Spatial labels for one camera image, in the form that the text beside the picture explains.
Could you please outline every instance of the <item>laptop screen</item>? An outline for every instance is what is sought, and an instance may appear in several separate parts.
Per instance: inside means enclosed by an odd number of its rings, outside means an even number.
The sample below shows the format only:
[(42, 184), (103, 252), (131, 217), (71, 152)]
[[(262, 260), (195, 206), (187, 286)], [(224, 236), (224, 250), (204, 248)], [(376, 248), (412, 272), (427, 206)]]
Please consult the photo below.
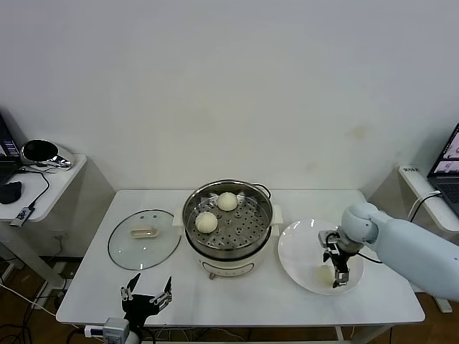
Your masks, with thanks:
[(11, 136), (3, 118), (0, 115), (0, 160), (4, 157), (19, 157), (19, 150)]
[(430, 170), (429, 176), (459, 176), (459, 124)]

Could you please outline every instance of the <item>power cord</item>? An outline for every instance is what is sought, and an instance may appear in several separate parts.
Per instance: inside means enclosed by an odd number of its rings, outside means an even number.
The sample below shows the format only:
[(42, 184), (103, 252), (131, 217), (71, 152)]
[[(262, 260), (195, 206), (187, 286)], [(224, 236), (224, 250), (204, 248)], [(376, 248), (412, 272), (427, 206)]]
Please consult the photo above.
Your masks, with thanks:
[(15, 257), (15, 258), (10, 258), (10, 259), (3, 259), (0, 263), (10, 262), (11, 260), (16, 260), (16, 259), (19, 259), (19, 258)]
[(57, 251), (56, 254), (54, 254), (52, 257), (50, 257), (47, 262), (51, 262), (55, 257), (57, 257), (59, 254), (62, 253), (62, 251), (64, 251), (64, 245), (62, 244), (62, 235), (59, 235), (59, 236), (54, 236), (54, 238), (59, 242), (59, 251)]
[(24, 312), (24, 316), (22, 317), (22, 325), (14, 325), (12, 327), (16, 327), (16, 328), (21, 328), (21, 332), (18, 334), (18, 336), (22, 337), (22, 341), (21, 341), (21, 338), (19, 339), (19, 344), (27, 344), (27, 341), (26, 341), (26, 334), (27, 334), (27, 337), (29, 339), (29, 344), (33, 344), (33, 341), (32, 341), (32, 334), (31, 334), (31, 330), (30, 328), (27, 326), (27, 323), (29, 322), (30, 320), (30, 317), (32, 316), (32, 313), (34, 311), (34, 308), (33, 307), (30, 307), (29, 305), (27, 305), (26, 307), (26, 310)]
[(362, 258), (365, 258), (366, 260), (369, 260), (370, 262), (373, 262), (373, 263), (376, 263), (376, 264), (383, 264), (383, 262), (380, 262), (379, 260), (375, 260), (373, 258), (367, 257), (365, 254), (362, 254), (360, 252), (357, 252), (357, 255), (362, 257)]
[(431, 195), (439, 195), (440, 194), (440, 191), (438, 190), (435, 190), (435, 191), (429, 191), (427, 193), (424, 193), (423, 195), (419, 196), (416, 201), (413, 202), (413, 205), (411, 206), (411, 209), (410, 211), (408, 211), (408, 216), (407, 216), (407, 219), (411, 219), (412, 218), (412, 215), (413, 215), (413, 211), (416, 209), (416, 207), (419, 205), (419, 202), (422, 201), (423, 199), (425, 199), (426, 197), (428, 196), (431, 196)]
[[(9, 287), (7, 287), (6, 285), (0, 285), (0, 287), (12, 292), (13, 294), (15, 294), (16, 296), (19, 296), (20, 298), (26, 300), (28, 303), (30, 303), (31, 305), (34, 305), (34, 306), (37, 306), (38, 308), (44, 310), (46, 313), (48, 313), (49, 315), (52, 315), (54, 318), (56, 318), (56, 315), (53, 313), (53, 312), (50, 312), (49, 310), (47, 310), (46, 308), (44, 308), (43, 306), (41, 305), (38, 305), (37, 303), (27, 299), (25, 296), (23, 296), (22, 294), (18, 293), (16, 290), (13, 290)], [(33, 312), (33, 307), (31, 307), (29, 312), (29, 307), (27, 308), (26, 312), (24, 313), (24, 317), (22, 319), (22, 326), (19, 326), (21, 327), (23, 330), (22, 332), (20, 333), (20, 335), (22, 335), (24, 337), (24, 344), (26, 344), (26, 341), (25, 341), (25, 334), (24, 334), (24, 329), (27, 329), (27, 333), (28, 333), (28, 336), (29, 336), (29, 342), (30, 344), (32, 344), (32, 336), (31, 336), (31, 333), (30, 333), (30, 329), (27, 327), (27, 323), (29, 322), (30, 320), (30, 317), (32, 316), (32, 312)], [(76, 325), (72, 325), (74, 328), (77, 328), (77, 329), (80, 329), (78, 326)], [(95, 338), (96, 340), (100, 341), (103, 343), (103, 340), (101, 340), (100, 338)]]
[(15, 337), (15, 338), (16, 338), (16, 339), (15, 339), (13, 342), (11, 342), (11, 343), (15, 343), (17, 340), (18, 340), (19, 343), (20, 343), (20, 342), (21, 342), (21, 337), (22, 337), (22, 342), (23, 342), (24, 344), (27, 344), (27, 342), (26, 342), (26, 337), (25, 337), (25, 332), (24, 332), (24, 330), (27, 330), (27, 336), (28, 336), (28, 339), (29, 339), (29, 343), (30, 343), (30, 344), (33, 344), (33, 343), (32, 343), (32, 335), (31, 335), (31, 333), (30, 333), (30, 329), (27, 328), (27, 327), (20, 326), (20, 325), (13, 325), (13, 324), (4, 324), (4, 325), (0, 325), (0, 328), (20, 328), (20, 329), (22, 329), (21, 332), (18, 333), (18, 334), (16, 334), (16, 335), (14, 335), (14, 334), (9, 334), (9, 335), (3, 337), (2, 339), (0, 339), (0, 343), (1, 343), (3, 340), (5, 340), (5, 339), (7, 339), (7, 338), (10, 338), (10, 337)]
[(421, 208), (421, 205), (422, 205), (424, 202), (426, 202), (426, 200), (431, 199), (432, 197), (443, 197), (443, 195), (438, 191), (437, 193), (434, 193), (434, 194), (432, 194), (432, 195), (429, 195), (429, 196), (427, 196), (427, 197), (424, 197), (424, 198), (421, 200), (421, 202), (419, 202), (419, 204), (417, 205), (417, 208), (416, 208), (415, 212), (413, 213), (413, 215), (411, 216), (411, 218), (408, 217), (408, 219), (410, 219), (410, 222), (413, 222), (413, 220), (415, 219), (417, 212), (418, 212), (419, 209)]
[(151, 332), (151, 330), (149, 330), (148, 328), (145, 328), (145, 327), (143, 327), (142, 330), (147, 332), (148, 335), (150, 335), (151, 341), (153, 342), (153, 344), (156, 344), (156, 338), (155, 338), (155, 335), (153, 334), (153, 332)]
[(241, 342), (245, 342), (245, 339), (242, 336), (237, 335), (235, 333), (231, 333), (230, 331), (225, 330), (224, 328), (213, 328), (213, 330), (222, 331), (223, 333), (226, 333), (227, 335), (230, 335), (233, 338), (240, 339)]
[(72, 337), (77, 333), (79, 333), (81, 335), (84, 335), (85, 331), (82, 328), (74, 328), (73, 331), (71, 333), (69, 333), (69, 335), (67, 336), (65, 344), (70, 344), (70, 341), (72, 340)]
[(27, 208), (31, 209), (35, 207), (35, 203), (38, 201), (38, 199), (43, 196), (43, 194), (48, 191), (49, 187), (50, 187), (50, 184), (49, 184), (49, 181), (46, 179), (46, 177), (44, 176), (43, 172), (38, 172), (38, 171), (29, 171), (29, 170), (26, 170), (26, 169), (20, 169), (18, 171), (16, 171), (17, 173), (35, 173), (35, 174), (39, 174), (42, 176), (43, 180), (46, 182), (46, 188), (44, 188), (44, 190), (40, 193), (40, 195), (38, 195), (32, 202), (31, 204), (29, 204), (29, 206)]

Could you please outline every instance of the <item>pot handle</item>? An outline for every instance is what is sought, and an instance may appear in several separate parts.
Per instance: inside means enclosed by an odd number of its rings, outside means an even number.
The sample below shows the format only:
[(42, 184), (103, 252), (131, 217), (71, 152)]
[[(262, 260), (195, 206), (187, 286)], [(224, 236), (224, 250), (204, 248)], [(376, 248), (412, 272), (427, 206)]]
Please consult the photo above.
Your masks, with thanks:
[(268, 188), (266, 186), (264, 186), (263, 184), (252, 184), (253, 186), (257, 186), (258, 188), (262, 188), (263, 190), (266, 191), (266, 193), (268, 194), (268, 198), (271, 199), (271, 192), (268, 190)]

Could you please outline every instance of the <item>white plate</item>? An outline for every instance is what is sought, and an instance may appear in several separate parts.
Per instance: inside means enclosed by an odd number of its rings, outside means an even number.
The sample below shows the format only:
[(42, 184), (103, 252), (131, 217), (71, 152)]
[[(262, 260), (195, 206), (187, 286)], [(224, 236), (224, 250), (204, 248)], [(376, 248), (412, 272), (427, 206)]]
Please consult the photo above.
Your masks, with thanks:
[(304, 219), (288, 226), (280, 235), (278, 252), (280, 263), (292, 279), (301, 287), (322, 295), (336, 295), (353, 289), (364, 274), (364, 262), (360, 256), (348, 261), (349, 281), (347, 285), (333, 288), (318, 278), (318, 268), (323, 263), (323, 248), (318, 240), (319, 231), (334, 231), (335, 225), (317, 219)]

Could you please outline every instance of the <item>laptop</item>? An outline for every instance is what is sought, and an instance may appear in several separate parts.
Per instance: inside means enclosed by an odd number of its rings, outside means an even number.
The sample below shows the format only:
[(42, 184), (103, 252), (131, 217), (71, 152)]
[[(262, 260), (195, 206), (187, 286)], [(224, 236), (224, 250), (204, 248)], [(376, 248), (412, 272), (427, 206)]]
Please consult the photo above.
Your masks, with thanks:
[(21, 153), (0, 114), (0, 185), (4, 185), (21, 166)]
[(443, 194), (443, 199), (459, 216), (459, 124), (448, 139), (428, 181)]

